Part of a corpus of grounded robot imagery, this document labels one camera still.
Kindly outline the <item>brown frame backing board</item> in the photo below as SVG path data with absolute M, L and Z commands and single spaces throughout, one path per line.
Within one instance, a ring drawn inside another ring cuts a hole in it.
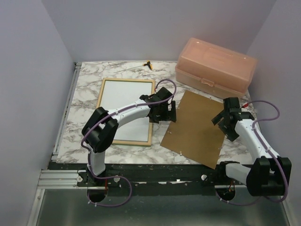
M 225 135 L 211 120 L 223 104 L 191 91 L 185 91 L 161 146 L 215 169 Z

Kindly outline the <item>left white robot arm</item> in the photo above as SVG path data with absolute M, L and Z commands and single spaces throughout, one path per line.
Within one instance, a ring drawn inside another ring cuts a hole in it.
M 105 151 L 112 145 L 119 128 L 142 118 L 147 118 L 149 123 L 176 122 L 174 95 L 162 87 L 122 108 L 108 111 L 98 107 L 93 112 L 81 132 L 81 146 L 88 150 L 88 180 L 92 185 L 99 186 L 104 182 Z

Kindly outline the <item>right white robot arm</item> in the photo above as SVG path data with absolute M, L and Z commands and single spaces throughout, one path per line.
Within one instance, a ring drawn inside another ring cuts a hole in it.
M 247 167 L 235 161 L 222 162 L 216 173 L 217 181 L 225 185 L 234 179 L 246 185 L 251 196 L 281 196 L 285 199 L 292 163 L 271 147 L 257 127 L 259 120 L 243 111 L 246 107 L 240 105 L 237 97 L 226 98 L 223 110 L 212 119 L 212 123 L 218 125 L 229 141 L 241 138 L 253 164 Z

